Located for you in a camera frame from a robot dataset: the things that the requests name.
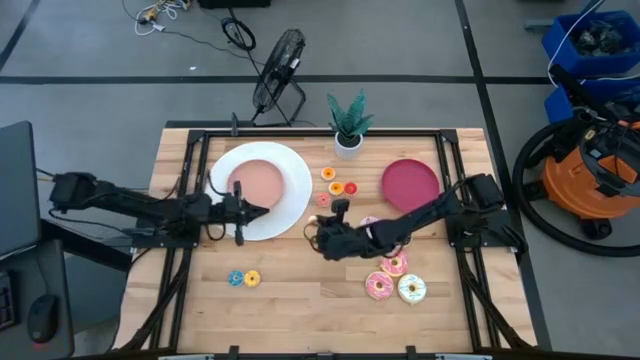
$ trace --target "pink plate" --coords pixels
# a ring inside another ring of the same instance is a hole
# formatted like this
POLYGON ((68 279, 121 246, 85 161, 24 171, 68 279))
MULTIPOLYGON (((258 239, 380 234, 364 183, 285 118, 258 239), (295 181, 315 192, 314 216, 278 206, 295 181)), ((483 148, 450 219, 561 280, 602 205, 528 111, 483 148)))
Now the pink plate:
POLYGON ((227 191, 233 189, 236 180, 242 185, 242 196, 253 205, 271 209, 282 197, 282 174, 268 161, 249 160, 233 169, 227 180, 227 191))
POLYGON ((439 193, 436 174, 420 161, 394 161, 382 174, 382 196, 404 213, 432 201, 439 193))

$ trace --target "blue donut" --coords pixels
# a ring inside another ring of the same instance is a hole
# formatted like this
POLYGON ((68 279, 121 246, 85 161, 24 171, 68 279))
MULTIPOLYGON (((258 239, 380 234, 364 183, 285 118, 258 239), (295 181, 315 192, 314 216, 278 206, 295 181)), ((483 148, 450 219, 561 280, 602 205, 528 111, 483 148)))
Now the blue donut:
POLYGON ((244 283, 244 274, 242 273, 242 271, 233 270, 229 274, 229 285, 233 287, 238 287, 238 286, 242 286, 243 283, 244 283))

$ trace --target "white pot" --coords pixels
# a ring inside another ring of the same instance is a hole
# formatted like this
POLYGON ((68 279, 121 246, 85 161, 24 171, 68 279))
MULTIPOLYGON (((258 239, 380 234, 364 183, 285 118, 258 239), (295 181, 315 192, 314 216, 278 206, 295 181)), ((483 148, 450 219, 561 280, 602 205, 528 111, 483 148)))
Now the white pot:
POLYGON ((335 140, 334 148, 336 150, 336 155, 346 160, 350 160, 356 157, 360 152, 360 148, 362 147, 362 143, 364 142, 364 137, 360 135, 360 142, 358 143, 358 145, 352 148, 349 148, 349 147, 344 147, 340 144, 340 142, 338 141, 338 135, 339 133, 336 133, 336 136, 334 138, 335 140))

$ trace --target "plastic bin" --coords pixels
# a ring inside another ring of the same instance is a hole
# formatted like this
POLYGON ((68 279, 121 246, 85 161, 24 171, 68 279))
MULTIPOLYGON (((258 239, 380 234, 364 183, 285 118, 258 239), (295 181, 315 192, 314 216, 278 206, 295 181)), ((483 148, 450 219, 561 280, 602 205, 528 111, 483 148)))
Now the plastic bin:
MULTIPOLYGON (((603 104, 615 99, 621 92, 639 86, 639 80, 587 80, 582 84, 582 87, 584 87, 596 101, 603 104)), ((569 95, 567 95, 562 85, 558 85, 558 88, 544 101, 544 107, 547 110, 547 117, 551 123, 573 117, 573 104, 571 104, 569 95)))
MULTIPOLYGON (((563 15, 555 18, 549 32, 542 38, 549 59, 558 49, 562 38, 573 23, 580 17, 580 14, 563 15)), ((583 30, 591 27, 590 21, 603 20, 612 22, 616 30, 622 35, 622 46, 632 46, 640 42, 640 27, 633 20, 633 17, 626 11, 597 12, 585 16, 576 25, 571 34, 580 34, 583 30)), ((594 76, 594 75, 614 75, 625 73, 640 62, 640 52, 629 52, 609 56, 580 56, 575 46, 571 42, 571 35, 562 44, 562 48, 553 61, 560 64, 571 75, 594 76)))

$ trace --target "wooden table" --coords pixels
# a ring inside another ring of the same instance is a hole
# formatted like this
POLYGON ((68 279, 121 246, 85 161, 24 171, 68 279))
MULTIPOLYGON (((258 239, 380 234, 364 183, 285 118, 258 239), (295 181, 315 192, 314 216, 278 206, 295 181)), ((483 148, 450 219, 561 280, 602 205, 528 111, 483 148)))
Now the wooden table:
MULTIPOLYGON (((174 185, 188 131, 164 130, 151 180, 153 195, 162 196, 174 185)), ((466 173, 493 173, 482 129, 458 129, 458 136, 466 173)), ((336 168, 337 181, 356 182, 359 193, 346 216, 355 224, 367 215, 400 215, 379 195, 380 176, 392 161, 423 161, 441 179, 435 141, 424 137, 365 139, 355 161, 338 159, 333 139, 328 137, 270 141, 287 145, 304 158, 312 173, 314 193, 326 191, 327 182, 320 178, 320 169, 326 166, 336 168)), ((255 140, 214 139, 207 166, 235 146, 255 140)), ((447 152, 450 169, 455 169, 449 147, 447 152)), ((309 247, 302 237, 306 219, 327 213, 311 199, 305 214, 290 230, 276 239, 247 242, 242 247, 231 238, 213 243, 204 235, 193 253, 178 351, 226 353, 230 345, 239 345, 242 353, 402 353, 407 345, 415 345, 418 352, 471 351, 460 276, 444 221, 416 232, 406 249, 410 272, 422 277, 428 286, 428 297, 410 306, 397 292, 385 301, 375 301, 365 293, 364 280, 378 269, 379 259, 329 262, 309 247), (262 284, 257 288, 232 288, 227 276, 236 269, 258 270, 262 284)), ((165 251, 150 251, 131 270, 115 347, 131 338, 155 305, 165 251)), ((494 303, 518 333, 535 344, 514 255, 507 248, 484 248, 482 253, 494 303)), ((478 303, 476 310, 483 345, 488 346, 478 303)), ((164 324, 161 345, 168 341, 171 322, 170 316, 165 318, 169 320, 164 324)))

